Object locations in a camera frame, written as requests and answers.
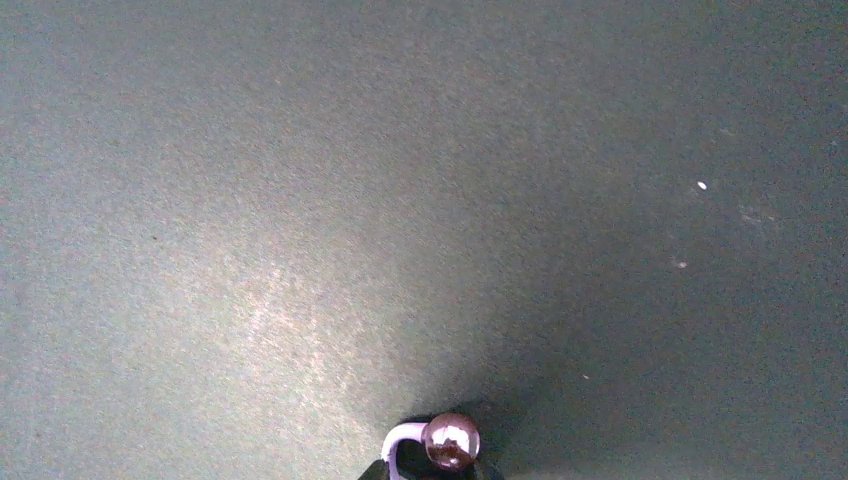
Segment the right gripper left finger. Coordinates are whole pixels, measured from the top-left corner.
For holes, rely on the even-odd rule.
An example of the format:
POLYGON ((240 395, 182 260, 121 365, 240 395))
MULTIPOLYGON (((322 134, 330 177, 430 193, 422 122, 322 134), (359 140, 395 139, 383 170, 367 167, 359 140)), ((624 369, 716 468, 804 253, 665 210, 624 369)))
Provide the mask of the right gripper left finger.
POLYGON ((389 480, 389 466, 384 460, 375 460, 358 477, 358 480, 389 480))

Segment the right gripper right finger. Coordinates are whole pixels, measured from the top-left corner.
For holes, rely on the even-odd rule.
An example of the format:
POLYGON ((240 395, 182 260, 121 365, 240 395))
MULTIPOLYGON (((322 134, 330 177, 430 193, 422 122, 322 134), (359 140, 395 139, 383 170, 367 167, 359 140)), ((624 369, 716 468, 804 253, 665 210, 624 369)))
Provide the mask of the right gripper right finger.
POLYGON ((476 460, 473 465, 474 480, 504 480, 503 475, 490 463, 476 460))

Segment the purple earbud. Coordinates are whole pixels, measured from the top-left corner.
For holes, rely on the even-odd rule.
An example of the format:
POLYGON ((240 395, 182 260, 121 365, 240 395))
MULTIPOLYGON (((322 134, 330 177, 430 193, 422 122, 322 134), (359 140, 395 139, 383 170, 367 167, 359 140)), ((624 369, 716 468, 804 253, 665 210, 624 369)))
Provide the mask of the purple earbud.
POLYGON ((382 479, 472 479, 482 438, 475 421, 445 412, 392 427, 380 453, 382 479))

